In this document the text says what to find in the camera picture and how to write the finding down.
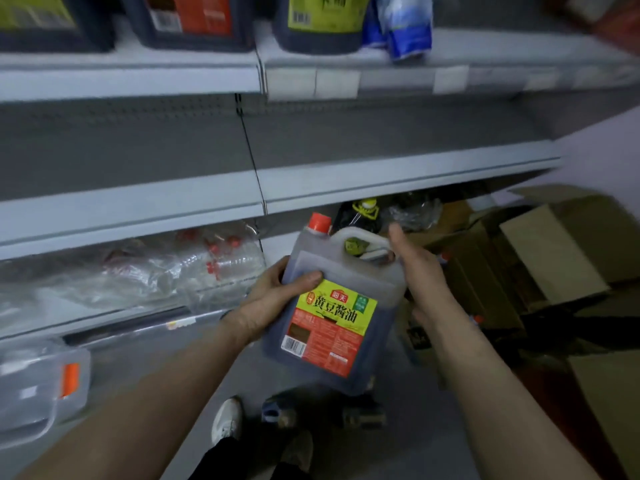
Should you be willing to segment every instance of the jug handle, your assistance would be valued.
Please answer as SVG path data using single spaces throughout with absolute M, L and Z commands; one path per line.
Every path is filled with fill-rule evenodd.
M 331 236 L 332 241 L 339 241 L 344 243 L 347 239 L 351 237 L 356 237 L 357 239 L 361 239 L 370 244 L 376 246 L 376 249 L 384 248 L 391 249 L 391 243 L 386 237 L 382 237 L 381 235 L 374 234 L 369 232 L 368 230 L 361 229 L 359 227 L 344 227 L 340 229 L 338 232 Z

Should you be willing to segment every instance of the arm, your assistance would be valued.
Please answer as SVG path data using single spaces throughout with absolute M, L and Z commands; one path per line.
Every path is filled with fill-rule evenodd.
M 600 477 L 513 375 L 451 294 L 441 266 L 389 229 L 415 299 L 414 317 L 433 345 L 465 418 L 481 476 L 491 480 L 598 480 Z
M 197 342 L 137 386 L 107 402 L 66 434 L 18 478 L 156 480 L 243 348 L 258 338 L 287 302 L 315 288 L 319 271 L 286 286 L 281 259 L 247 300 Z

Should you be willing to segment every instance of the white shoe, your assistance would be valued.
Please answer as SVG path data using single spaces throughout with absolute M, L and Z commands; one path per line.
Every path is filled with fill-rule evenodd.
M 309 473 L 313 455 L 314 439 L 308 429 L 303 429 L 284 448 L 280 461 L 295 465 L 304 473 Z
M 217 445 L 222 438 L 240 439 L 242 433 L 242 404 L 235 397 L 220 406 L 211 428 L 211 442 Z

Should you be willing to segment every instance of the person's right hand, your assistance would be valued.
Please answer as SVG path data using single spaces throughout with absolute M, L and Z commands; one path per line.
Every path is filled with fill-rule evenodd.
M 410 242 L 399 224 L 389 226 L 389 241 L 404 264 L 404 279 L 418 307 L 426 315 L 456 303 L 442 272 L 438 258 Z

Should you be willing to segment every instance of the hand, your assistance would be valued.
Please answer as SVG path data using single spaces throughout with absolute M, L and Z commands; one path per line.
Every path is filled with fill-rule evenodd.
M 291 298 L 313 290 L 322 281 L 322 272 L 313 271 L 283 285 L 280 277 L 288 262 L 289 256 L 284 256 L 262 273 L 249 296 L 236 310 L 233 319 L 240 325 L 247 343 L 260 338 L 267 325 L 275 320 Z
M 456 303 L 436 256 L 410 242 L 397 223 L 389 226 L 389 241 L 404 263 L 404 279 L 421 311 L 431 316 Z

